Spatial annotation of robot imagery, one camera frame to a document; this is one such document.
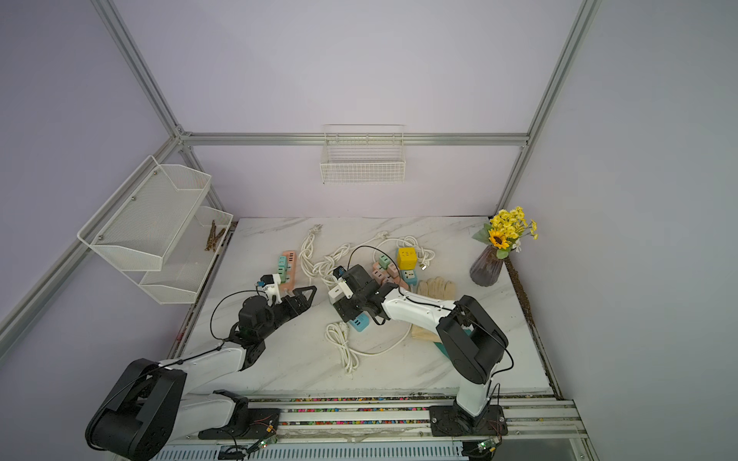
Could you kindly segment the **blue power strip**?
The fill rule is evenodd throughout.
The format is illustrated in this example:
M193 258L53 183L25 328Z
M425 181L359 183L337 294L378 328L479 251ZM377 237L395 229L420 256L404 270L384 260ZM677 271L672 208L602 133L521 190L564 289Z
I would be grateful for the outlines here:
M360 315L357 315L355 319L348 321L347 324L356 332L363 332L371 324L371 318L366 312L362 312Z

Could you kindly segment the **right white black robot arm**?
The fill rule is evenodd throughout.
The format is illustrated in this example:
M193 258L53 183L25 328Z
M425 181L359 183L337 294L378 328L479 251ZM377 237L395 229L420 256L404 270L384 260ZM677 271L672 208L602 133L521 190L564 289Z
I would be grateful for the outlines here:
M461 376L455 407L468 418L486 413L495 369L509 352L509 340L475 298L421 296L394 282L377 282L359 265L340 266L334 277L337 286L331 304L343 320L365 313L379 326L398 321L433 330Z

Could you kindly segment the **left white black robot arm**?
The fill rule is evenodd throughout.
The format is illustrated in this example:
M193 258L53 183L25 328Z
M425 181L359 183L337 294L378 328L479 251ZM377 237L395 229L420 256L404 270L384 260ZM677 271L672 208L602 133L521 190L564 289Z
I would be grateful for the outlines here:
M278 409L250 409L248 398L228 390L193 392L253 366L266 338L306 312L316 292L316 286L307 286L279 298L271 287L252 289L236 324L214 348L167 362L131 362L88 423L88 446L128 460L151 460L169 442L197 435L253 440L251 447L229 453L230 459L257 451L275 434Z

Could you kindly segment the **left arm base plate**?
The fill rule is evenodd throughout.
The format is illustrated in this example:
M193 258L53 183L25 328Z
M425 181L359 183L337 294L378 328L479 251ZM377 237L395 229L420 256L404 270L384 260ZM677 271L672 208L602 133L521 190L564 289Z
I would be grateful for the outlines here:
M265 440L276 434L281 411L278 408L252 408L236 411L222 428L210 428L198 433L200 440Z

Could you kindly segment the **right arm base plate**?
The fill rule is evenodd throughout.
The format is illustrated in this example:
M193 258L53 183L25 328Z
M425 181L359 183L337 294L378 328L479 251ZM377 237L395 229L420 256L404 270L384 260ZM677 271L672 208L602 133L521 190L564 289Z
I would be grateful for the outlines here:
M499 405L486 405L478 416L470 416L460 406L433 405L429 408L430 430L434 437L507 436L507 418Z

